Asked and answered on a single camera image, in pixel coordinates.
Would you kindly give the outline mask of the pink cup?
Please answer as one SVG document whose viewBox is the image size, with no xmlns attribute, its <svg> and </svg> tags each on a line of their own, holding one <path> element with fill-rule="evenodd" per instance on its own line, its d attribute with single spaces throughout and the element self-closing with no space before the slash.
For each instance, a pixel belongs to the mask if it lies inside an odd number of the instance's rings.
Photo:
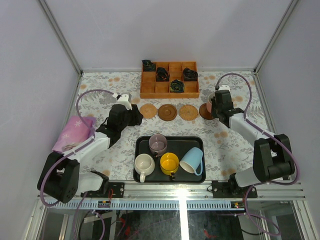
<svg viewBox="0 0 320 240">
<path fill-rule="evenodd" d="M 212 92 L 208 95 L 207 97 L 207 102 L 206 102 L 206 109 L 209 113 L 212 112 L 212 99 L 215 97 L 215 93 Z"/>
</svg>

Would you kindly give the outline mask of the dark wooden coaster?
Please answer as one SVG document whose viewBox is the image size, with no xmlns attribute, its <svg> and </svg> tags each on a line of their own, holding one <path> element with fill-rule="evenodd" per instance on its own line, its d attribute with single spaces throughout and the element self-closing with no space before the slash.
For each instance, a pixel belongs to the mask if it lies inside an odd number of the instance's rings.
<svg viewBox="0 0 320 240">
<path fill-rule="evenodd" d="M 158 109 L 157 113 L 161 120 L 169 122 L 176 118 L 177 109 L 172 104 L 164 104 Z"/>
<path fill-rule="evenodd" d="M 213 120 L 214 118 L 211 116 L 211 113 L 207 110 L 207 104 L 203 103 L 199 108 L 200 116 L 205 120 Z"/>
</svg>

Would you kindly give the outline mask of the light blue cup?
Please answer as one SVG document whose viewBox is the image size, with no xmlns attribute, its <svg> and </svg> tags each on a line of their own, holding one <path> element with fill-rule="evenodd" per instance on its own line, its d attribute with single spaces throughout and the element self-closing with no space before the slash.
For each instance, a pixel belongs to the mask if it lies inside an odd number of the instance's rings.
<svg viewBox="0 0 320 240">
<path fill-rule="evenodd" d="M 204 153 L 198 147 L 191 148 L 179 162 L 179 165 L 187 173 L 200 176 L 203 173 L 203 159 Z"/>
</svg>

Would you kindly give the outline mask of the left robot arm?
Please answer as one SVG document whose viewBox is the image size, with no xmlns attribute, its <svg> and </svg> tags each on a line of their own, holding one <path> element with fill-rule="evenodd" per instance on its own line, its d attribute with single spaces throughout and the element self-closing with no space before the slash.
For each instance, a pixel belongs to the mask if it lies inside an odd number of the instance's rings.
<svg viewBox="0 0 320 240">
<path fill-rule="evenodd" d="M 84 193 L 105 197 L 110 190 L 108 176 L 97 170 L 82 173 L 81 167 L 112 147 L 126 127 L 141 125 L 143 117 L 135 104 L 131 105 L 131 109 L 114 104 L 94 136 L 77 148 L 63 153 L 53 151 L 48 155 L 37 189 L 62 203 L 68 203 L 75 195 Z"/>
</svg>

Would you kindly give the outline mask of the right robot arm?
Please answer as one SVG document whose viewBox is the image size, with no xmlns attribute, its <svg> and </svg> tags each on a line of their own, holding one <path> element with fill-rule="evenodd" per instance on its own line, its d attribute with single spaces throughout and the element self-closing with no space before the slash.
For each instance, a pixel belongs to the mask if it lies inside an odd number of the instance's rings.
<svg viewBox="0 0 320 240">
<path fill-rule="evenodd" d="M 250 186 L 298 173 L 288 136 L 264 131 L 251 122 L 245 111 L 234 107 L 229 90 L 217 90 L 211 101 L 212 117 L 253 146 L 252 166 L 229 176 L 227 189 L 231 196 L 240 197 Z"/>
</svg>

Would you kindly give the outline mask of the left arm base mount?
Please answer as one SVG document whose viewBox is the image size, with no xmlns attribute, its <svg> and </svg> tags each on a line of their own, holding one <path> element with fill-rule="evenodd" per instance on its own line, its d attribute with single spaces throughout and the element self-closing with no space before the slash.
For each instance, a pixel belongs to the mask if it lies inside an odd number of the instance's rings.
<svg viewBox="0 0 320 240">
<path fill-rule="evenodd" d="M 109 182 L 109 177 L 101 172 L 92 170 L 91 173 L 102 178 L 101 187 L 96 191 L 89 191 L 87 196 L 90 198 L 123 198 L 125 191 L 124 182 Z"/>
</svg>

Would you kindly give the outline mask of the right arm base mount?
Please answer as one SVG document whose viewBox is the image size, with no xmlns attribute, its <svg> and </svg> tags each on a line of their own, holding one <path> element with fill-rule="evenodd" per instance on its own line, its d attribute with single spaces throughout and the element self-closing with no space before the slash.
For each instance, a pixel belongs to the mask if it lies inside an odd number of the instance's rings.
<svg viewBox="0 0 320 240">
<path fill-rule="evenodd" d="M 213 195 L 215 199 L 244 199 L 247 192 L 249 198 L 257 198 L 255 187 L 249 190 L 250 186 L 259 184 L 255 174 L 233 173 L 229 176 L 228 181 L 212 180 L 211 185 L 207 187 L 207 191 Z"/>
</svg>

